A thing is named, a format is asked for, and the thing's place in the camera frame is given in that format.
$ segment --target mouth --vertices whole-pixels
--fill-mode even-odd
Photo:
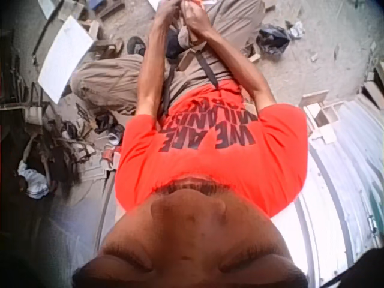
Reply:
[[[219,184],[210,178],[203,179],[189,176],[174,180],[171,183],[160,187],[155,191],[155,194],[170,195],[181,189],[196,190],[206,196],[212,196],[217,193],[225,193],[231,191],[228,186]]]

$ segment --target black strap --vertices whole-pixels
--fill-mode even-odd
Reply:
[[[211,83],[215,86],[215,88],[218,89],[218,82],[217,82],[216,76],[215,76],[214,72],[212,71],[212,69],[210,68],[210,66],[208,65],[205,58],[203,57],[202,52],[200,50],[196,51],[195,56],[196,56],[198,63],[200,64],[201,68],[203,69],[203,71],[207,75],[209,81],[211,81]]]

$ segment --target black lettering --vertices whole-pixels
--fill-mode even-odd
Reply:
[[[224,109],[224,116],[226,117],[226,120],[229,122],[230,121],[229,109],[228,108],[223,108],[223,109]]]
[[[197,132],[194,128],[189,128],[189,142],[188,148],[197,149],[200,146],[200,143],[204,139],[208,131],[203,130]]]
[[[208,110],[208,125],[209,125],[209,128],[212,128],[213,126],[216,125],[216,122],[217,122],[217,110],[218,110],[218,106],[217,105],[213,105],[213,107],[211,109]]]
[[[170,148],[170,144],[172,143],[172,139],[175,133],[166,134],[167,140],[164,141],[164,146],[160,148],[159,152],[168,152]]]
[[[206,97],[202,97],[202,100],[199,102],[197,100],[192,100],[191,103],[194,105],[189,112],[199,111],[200,113],[205,113],[209,109],[209,101]]]
[[[177,131],[176,137],[172,143],[172,148],[181,149],[187,136],[188,127],[182,127]]]
[[[216,149],[223,149],[229,147],[228,143],[228,131],[227,131],[227,122],[221,121],[219,124],[215,126],[216,131],[219,131],[216,135],[216,141],[220,143],[216,143]]]
[[[187,122],[188,116],[189,116],[189,114],[183,114],[181,121],[180,121],[180,125],[183,125],[183,126],[185,125],[185,123]]]
[[[232,124],[237,124],[237,123],[238,123],[238,120],[237,120],[237,118],[236,118],[235,111],[234,111],[234,110],[231,110],[231,111],[230,111],[230,115],[231,115],[231,118],[232,118],[231,123],[232,123]]]
[[[212,99],[212,103],[224,107],[224,101],[221,99]]]
[[[233,110],[238,110],[239,109],[239,106],[237,106],[236,104],[232,104],[232,103],[227,103],[228,107],[233,109]]]
[[[198,129],[204,129],[205,121],[206,114],[193,113],[191,114],[187,125],[189,127],[197,127]]]
[[[257,120],[257,116],[252,114],[252,113],[250,113],[247,110],[245,110],[245,111],[236,111],[236,114],[237,114],[237,116],[239,118],[240,124],[242,124],[242,125],[248,124],[249,120],[251,120],[251,122]]]
[[[247,126],[245,125],[230,126],[229,145],[238,143],[241,146],[245,146],[245,138],[247,138],[249,145],[255,144],[253,136]]]
[[[174,121],[175,121],[175,116],[172,116],[172,118],[169,119],[169,121],[164,125],[165,128],[162,128],[159,133],[164,134],[164,133],[174,132],[178,127],[177,125],[172,127],[172,125],[174,124]]]
[[[182,117],[182,114],[177,113],[175,115],[175,124],[178,126],[180,124],[180,118]]]

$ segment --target white cloth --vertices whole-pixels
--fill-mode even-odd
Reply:
[[[43,174],[38,173],[34,169],[27,169],[24,161],[20,161],[17,173],[23,176],[27,183],[27,195],[33,199],[40,199],[49,192],[47,179]]]

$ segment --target trousers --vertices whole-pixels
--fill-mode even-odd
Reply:
[[[212,27],[233,46],[241,50],[255,43],[265,15],[262,0],[218,0],[216,4],[205,8]],[[179,34],[179,43],[185,47],[188,43],[182,43],[183,39],[188,39],[186,29]],[[218,81],[233,78],[208,45],[202,49],[202,55]],[[73,73],[71,89],[85,100],[89,108],[103,107],[122,114],[128,113],[136,107],[137,78],[142,61],[141,55],[127,55],[84,64]],[[168,73],[169,65],[166,65],[164,76],[167,77]],[[170,84],[171,105],[188,91],[207,83],[208,77],[197,59],[193,58],[184,71],[175,71]]]

